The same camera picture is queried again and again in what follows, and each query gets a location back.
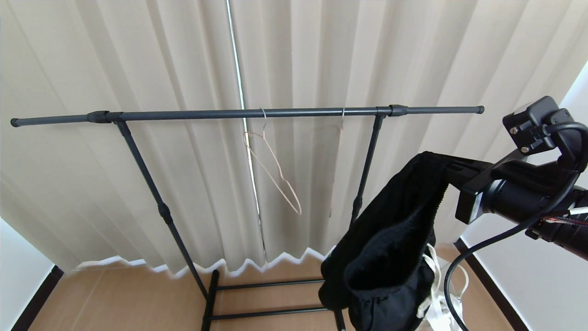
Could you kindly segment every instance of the white wall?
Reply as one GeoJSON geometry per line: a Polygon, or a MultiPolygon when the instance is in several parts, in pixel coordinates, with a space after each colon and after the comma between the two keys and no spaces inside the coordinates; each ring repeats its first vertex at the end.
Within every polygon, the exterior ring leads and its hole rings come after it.
{"type": "MultiPolygon", "coordinates": [[[[576,121],[588,124],[588,64],[560,106],[576,121]]],[[[532,162],[555,160],[559,153],[552,152],[536,155],[532,162]]],[[[577,185],[588,188],[588,173],[577,185]]],[[[471,247],[513,226],[499,216],[484,215],[469,226],[462,239],[471,247]]],[[[523,233],[481,250],[476,257],[532,331],[588,329],[584,317],[588,311],[587,261],[523,233]]]]}
{"type": "Polygon", "coordinates": [[[10,330],[54,264],[2,220],[0,330],[10,330]]]}

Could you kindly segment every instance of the beige curtain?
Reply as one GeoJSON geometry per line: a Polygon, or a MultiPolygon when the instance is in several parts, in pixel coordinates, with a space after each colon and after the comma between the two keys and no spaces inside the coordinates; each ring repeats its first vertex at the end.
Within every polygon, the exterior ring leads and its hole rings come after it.
{"type": "MultiPolygon", "coordinates": [[[[423,150],[494,161],[513,145],[501,118],[560,101],[588,59],[581,1],[230,1],[246,108],[478,105],[484,115],[384,120],[364,206],[423,150]]],[[[120,255],[185,264],[113,125],[10,127],[11,117],[95,110],[240,108],[225,1],[0,2],[1,216],[64,269],[120,255]]],[[[237,269],[346,231],[373,118],[269,119],[266,135],[299,216],[253,164],[241,120],[130,123],[194,260],[237,269]],[[265,244],[266,256],[263,254],[265,244]]],[[[248,120],[261,132],[264,120],[248,120]]],[[[277,168],[258,138],[255,153],[277,168]]],[[[463,230],[457,192],[439,241],[463,230]]]]}
{"type": "MultiPolygon", "coordinates": [[[[561,101],[588,58],[584,0],[230,5],[246,108],[486,106],[484,115],[385,119],[364,208],[420,151],[498,160],[514,148],[502,117],[546,94],[561,101]]],[[[299,216],[253,164],[268,260],[306,247],[324,254],[346,231],[373,119],[345,118],[342,136],[340,121],[268,121],[268,140],[302,203],[299,216]]],[[[248,124],[260,132],[263,120],[248,124]]],[[[263,142],[253,144],[271,166],[263,142]]],[[[464,229],[453,216],[456,201],[450,189],[436,220],[438,241],[454,241],[464,229]]]]}

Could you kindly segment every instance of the black cloth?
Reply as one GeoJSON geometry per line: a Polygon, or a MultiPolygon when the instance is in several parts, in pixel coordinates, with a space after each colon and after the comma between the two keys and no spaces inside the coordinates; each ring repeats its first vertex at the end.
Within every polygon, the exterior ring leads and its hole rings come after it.
{"type": "Polygon", "coordinates": [[[450,160],[424,152],[394,175],[321,264],[322,304],[349,308],[356,330],[407,331],[421,322],[417,308],[434,274],[423,259],[435,245],[433,221],[450,160]]]}

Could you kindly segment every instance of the tile floor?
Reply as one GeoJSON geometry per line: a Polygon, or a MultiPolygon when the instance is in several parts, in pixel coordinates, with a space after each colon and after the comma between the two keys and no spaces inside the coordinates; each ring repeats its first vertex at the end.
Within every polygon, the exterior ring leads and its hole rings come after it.
{"type": "MultiPolygon", "coordinates": [[[[438,247],[445,260],[458,255],[453,246],[438,247]]],[[[283,261],[260,273],[248,267],[239,277],[221,272],[219,284],[244,284],[320,277],[320,260],[307,256],[301,264],[283,261]]],[[[465,321],[475,331],[512,328],[469,266],[470,286],[464,295],[465,321]]],[[[210,274],[203,274],[205,284],[210,274]]],[[[460,286],[463,277],[456,273],[460,286]]],[[[261,287],[221,291],[215,314],[257,312],[319,304],[320,284],[261,287]]],[[[199,330],[202,298],[187,273],[180,279],[148,267],[114,263],[64,276],[37,315],[30,330],[199,330]]],[[[347,330],[353,330],[345,311],[347,330]]],[[[335,330],[332,312],[265,316],[214,321],[213,331],[225,330],[335,330]]]]}

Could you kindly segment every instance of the white plastic bag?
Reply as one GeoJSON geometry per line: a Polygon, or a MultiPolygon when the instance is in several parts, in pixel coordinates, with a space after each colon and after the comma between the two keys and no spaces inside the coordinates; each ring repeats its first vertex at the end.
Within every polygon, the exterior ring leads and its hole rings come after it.
{"type": "MultiPolygon", "coordinates": [[[[420,318],[424,315],[425,318],[423,319],[423,322],[417,331],[461,331],[461,328],[459,325],[457,325],[457,322],[449,311],[445,301],[445,294],[443,292],[443,281],[450,263],[441,259],[440,257],[437,257],[437,253],[435,252],[435,248],[433,248],[433,246],[429,245],[429,251],[431,253],[431,257],[425,254],[423,257],[425,258],[425,262],[435,273],[435,279],[433,281],[433,286],[431,287],[430,296],[427,297],[425,301],[419,306],[417,317],[420,318]]],[[[469,278],[462,266],[458,266],[458,268],[463,271],[463,274],[466,278],[466,283],[463,286],[463,289],[459,292],[454,289],[452,283],[450,283],[449,289],[451,292],[450,296],[453,307],[457,311],[459,317],[463,320],[462,295],[467,289],[469,278]]]]}

